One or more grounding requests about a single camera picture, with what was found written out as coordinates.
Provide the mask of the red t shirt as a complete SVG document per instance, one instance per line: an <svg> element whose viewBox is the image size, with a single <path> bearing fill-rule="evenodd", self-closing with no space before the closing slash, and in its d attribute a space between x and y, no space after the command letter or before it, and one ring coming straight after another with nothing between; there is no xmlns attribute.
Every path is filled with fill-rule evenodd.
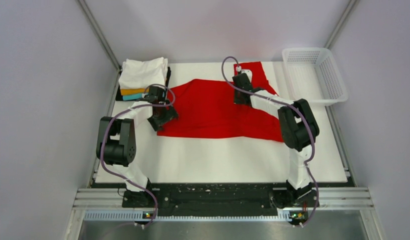
<svg viewBox="0 0 410 240"><path fill-rule="evenodd" d="M225 139L247 137L283 142L279 120L234 102L235 90L217 69L181 64L171 67L169 86L178 118L157 132L160 137Z"/></svg>

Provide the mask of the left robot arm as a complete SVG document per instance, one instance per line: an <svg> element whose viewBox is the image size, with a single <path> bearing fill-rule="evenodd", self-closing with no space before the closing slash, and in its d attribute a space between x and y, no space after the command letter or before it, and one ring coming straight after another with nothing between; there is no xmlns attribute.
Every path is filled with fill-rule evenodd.
<svg viewBox="0 0 410 240"><path fill-rule="evenodd" d="M104 116L99 121L96 155L102 169L121 180L126 189L135 192L134 200L142 207L153 202L147 189L149 178L134 162L137 154L136 128L151 121L160 128L177 118L174 100L139 100L115 116Z"/></svg>

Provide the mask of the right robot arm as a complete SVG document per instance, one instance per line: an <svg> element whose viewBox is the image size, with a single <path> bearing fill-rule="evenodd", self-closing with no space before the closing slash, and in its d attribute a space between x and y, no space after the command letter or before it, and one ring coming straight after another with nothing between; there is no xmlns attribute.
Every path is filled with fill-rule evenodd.
<svg viewBox="0 0 410 240"><path fill-rule="evenodd" d="M312 200L314 180L309 163L315 155L315 141L320 129L308 101L292 101L263 88L254 88L245 72L238 72L232 80L234 102L278 119L282 140L289 149L286 190L276 197L277 207L300 206L303 202Z"/></svg>

